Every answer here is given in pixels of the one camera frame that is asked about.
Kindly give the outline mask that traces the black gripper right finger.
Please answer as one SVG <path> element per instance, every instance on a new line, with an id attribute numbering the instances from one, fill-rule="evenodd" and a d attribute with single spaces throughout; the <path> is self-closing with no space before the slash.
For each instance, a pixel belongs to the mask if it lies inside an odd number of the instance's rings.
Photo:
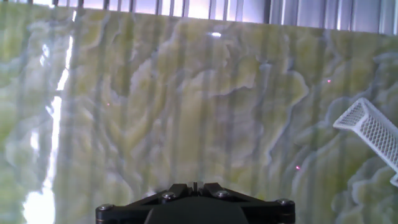
<path id="1" fill-rule="evenodd" d="M 226 202 L 221 208 L 226 208 L 233 215 L 237 215 L 238 213 L 232 208 L 227 208 L 233 205 L 242 212 L 248 223 L 295 223 L 295 202 L 288 198 L 264 201 L 222 187 L 217 182 L 199 182 L 198 195 L 215 199 L 217 202 Z"/>

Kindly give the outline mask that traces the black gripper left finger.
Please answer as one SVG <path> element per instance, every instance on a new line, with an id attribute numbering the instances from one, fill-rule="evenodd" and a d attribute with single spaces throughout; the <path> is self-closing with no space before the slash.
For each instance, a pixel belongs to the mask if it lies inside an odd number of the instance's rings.
<path id="1" fill-rule="evenodd" d="M 161 190 L 128 205 L 102 204 L 95 209 L 95 223 L 145 223 L 154 208 L 192 196 L 193 190 L 194 183 L 173 184 L 169 189 Z"/>

